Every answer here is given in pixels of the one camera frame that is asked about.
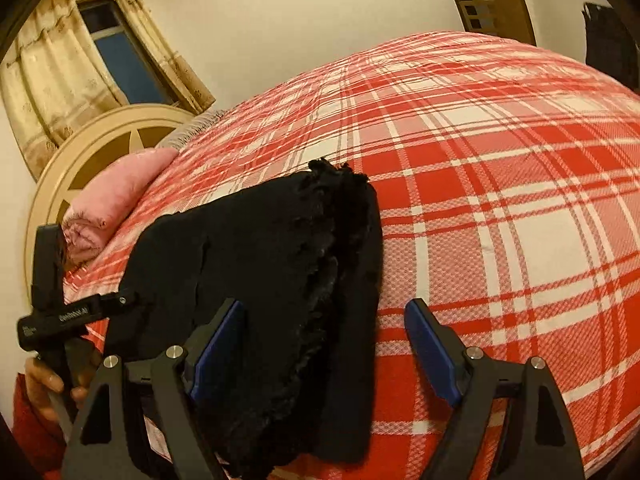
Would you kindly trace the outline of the red sleeve forearm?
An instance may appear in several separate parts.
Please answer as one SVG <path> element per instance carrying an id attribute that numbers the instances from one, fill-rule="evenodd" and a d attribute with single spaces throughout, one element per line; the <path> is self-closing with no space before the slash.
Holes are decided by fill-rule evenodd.
<path id="1" fill-rule="evenodd" d="M 41 478 L 61 478 L 66 450 L 63 431 L 59 423 L 40 416 L 29 402 L 25 374 L 18 374 L 15 382 L 12 434 Z"/>

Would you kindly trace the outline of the left hand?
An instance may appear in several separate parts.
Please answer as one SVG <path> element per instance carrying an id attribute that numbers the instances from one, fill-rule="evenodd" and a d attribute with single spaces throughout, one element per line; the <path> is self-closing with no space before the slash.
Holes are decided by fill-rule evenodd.
<path id="1" fill-rule="evenodd" d="M 80 408 L 88 396 L 92 378 L 101 362 L 101 353 L 93 350 L 90 356 L 84 359 L 84 365 L 77 377 L 78 385 L 72 390 L 66 390 L 62 379 L 46 363 L 37 358 L 28 358 L 25 362 L 25 382 L 29 402 L 45 420 L 57 424 L 60 420 L 55 413 L 50 394 L 67 392 Z"/>

